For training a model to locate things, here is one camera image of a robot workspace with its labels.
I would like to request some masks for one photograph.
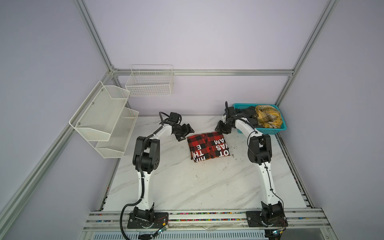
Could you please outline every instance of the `cable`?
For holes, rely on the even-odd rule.
[[[244,119],[242,119],[242,118],[239,118],[239,117],[233,117],[233,118],[245,122],[246,124],[248,124],[249,126],[251,126],[251,128],[253,128],[253,129],[255,128],[250,122],[248,122],[248,121],[246,121],[246,120],[244,120]]]
[[[152,238],[155,238],[156,236],[158,236],[160,233],[164,232],[165,230],[167,230],[169,228],[169,225],[167,223],[165,223],[164,226],[162,226],[161,228],[159,228],[156,232],[154,232],[153,234],[142,234],[142,235],[139,235],[138,236],[138,239],[140,240],[150,240]]]
[[[265,166],[265,168],[266,168],[266,172],[268,173],[269,186],[271,187],[271,188],[270,188],[270,189],[271,189],[271,192],[272,192],[278,199],[281,200],[281,202],[282,202],[282,206],[283,206],[283,209],[284,209],[284,201],[283,201],[279,196],[277,196],[276,193],[274,193],[274,191],[273,191],[273,189],[272,189],[271,177],[269,176],[268,167],[266,166],[265,162],[264,162],[264,166]]]
[[[253,131],[253,132],[251,132],[251,133],[248,135],[248,137],[247,137],[247,146],[248,146],[248,150],[251,151],[251,153],[253,153],[253,154],[256,156],[256,154],[255,154],[254,152],[252,152],[252,150],[249,148],[249,143],[248,143],[249,137],[250,137],[251,134],[254,133],[254,132],[257,133],[256,131]]]
[[[121,231],[122,236],[125,238],[125,240],[130,240],[130,239],[127,237],[127,235],[125,234],[124,229],[122,227],[122,216],[124,214],[125,208],[127,208],[128,206],[136,206],[144,198],[144,173],[143,173],[143,170],[141,169],[141,161],[142,161],[142,157],[143,157],[143,154],[144,154],[145,147],[147,146],[148,139],[150,137],[153,137],[153,136],[154,135],[151,134],[151,135],[147,136],[146,138],[144,138],[143,144],[141,146],[141,152],[140,152],[140,156],[139,156],[139,161],[137,163],[137,168],[138,168],[138,170],[140,172],[140,175],[141,175],[141,196],[140,196],[140,199],[137,202],[133,203],[133,204],[126,204],[122,208],[122,210],[121,210],[121,214],[120,214],[120,231]]]
[[[163,116],[161,116],[161,114],[164,114],[164,115],[166,115],[167,117],[169,117],[169,115],[166,114],[166,113],[163,113],[163,112],[159,112],[159,116],[160,116],[160,120],[161,120],[160,123],[161,123],[162,126],[164,126]]]

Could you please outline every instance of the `white marble surface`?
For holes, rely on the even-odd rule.
[[[221,116],[185,116],[183,123],[191,125],[195,133],[190,135],[194,135],[213,132],[220,119]],[[136,138],[151,134],[158,128],[159,122],[159,117],[138,117],[104,211],[120,211],[125,204],[137,201],[139,181],[132,164]],[[156,210],[261,208],[260,179],[256,165],[248,160],[246,137],[233,129],[231,134],[224,134],[224,139],[231,156],[202,162],[191,160],[186,140],[178,142],[174,135],[161,139],[160,164],[152,172]],[[271,168],[276,194],[283,199],[285,208],[305,208],[274,135],[271,135],[271,144]]]

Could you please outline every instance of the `red and black checkered fabric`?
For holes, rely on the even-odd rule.
[[[215,157],[230,156],[221,132],[210,132],[187,137],[191,159],[195,162]]]

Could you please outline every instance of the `black mounting plate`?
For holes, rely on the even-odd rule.
[[[139,221],[135,219],[135,216],[133,212],[129,214],[129,220],[128,220],[128,229],[138,229],[138,228],[144,228],[144,229],[159,229],[163,227],[163,223],[168,223],[168,213],[167,212],[155,212],[155,217],[153,220],[153,224],[150,227],[146,227],[145,222]]]
[[[265,227],[265,225],[262,224],[262,219],[260,216],[261,211],[248,211],[248,212],[245,212],[245,214],[247,216],[248,227]],[[285,214],[284,214],[284,222],[285,222],[285,226],[288,226],[288,222],[285,217]],[[283,227],[283,226],[284,224],[281,221],[277,221],[275,224],[269,227],[273,228],[273,227]]]

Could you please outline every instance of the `white wire basket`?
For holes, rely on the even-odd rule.
[[[95,147],[96,151],[98,151],[103,158],[123,157],[138,115],[138,111],[123,108],[109,141],[100,141]]]
[[[99,82],[95,89],[97,87],[100,90],[95,97],[90,102],[84,101],[89,103],[84,113],[78,117],[79,108],[71,118],[70,125],[103,158],[121,158],[139,112],[125,107],[129,97],[128,90],[105,86],[102,82]]]
[[[73,128],[87,141],[108,141],[128,96],[125,89],[102,85]]]
[[[174,85],[172,65],[131,65],[125,85],[131,97],[169,96]]]

